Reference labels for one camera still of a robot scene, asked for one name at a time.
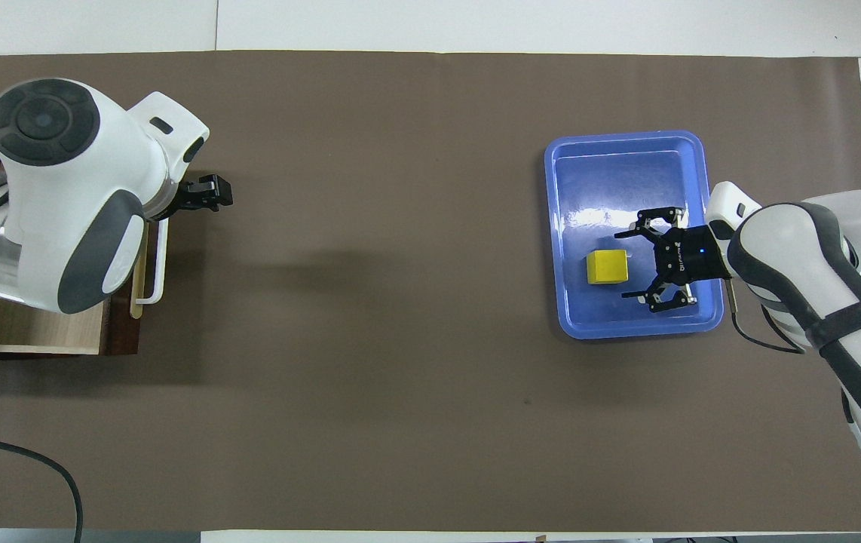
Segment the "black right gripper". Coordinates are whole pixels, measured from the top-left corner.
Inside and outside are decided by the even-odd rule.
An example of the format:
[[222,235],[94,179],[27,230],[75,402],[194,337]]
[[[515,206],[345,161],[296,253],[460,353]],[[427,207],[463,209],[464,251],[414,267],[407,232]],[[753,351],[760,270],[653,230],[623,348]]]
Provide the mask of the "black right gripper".
[[651,207],[639,210],[635,221],[614,238],[641,237],[654,244],[657,278],[644,290],[621,293],[657,314],[698,303],[691,283],[731,279],[718,240],[709,226],[682,229],[683,207]]

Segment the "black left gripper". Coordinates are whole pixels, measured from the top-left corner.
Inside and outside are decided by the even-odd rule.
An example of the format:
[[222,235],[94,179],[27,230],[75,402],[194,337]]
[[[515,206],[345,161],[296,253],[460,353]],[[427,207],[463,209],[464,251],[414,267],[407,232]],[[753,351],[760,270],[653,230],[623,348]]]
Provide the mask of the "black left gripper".
[[150,220],[169,219],[178,212],[187,199],[187,210],[210,210],[218,212],[221,207],[234,203],[231,183],[217,174],[199,176],[194,182],[168,183],[150,200]]

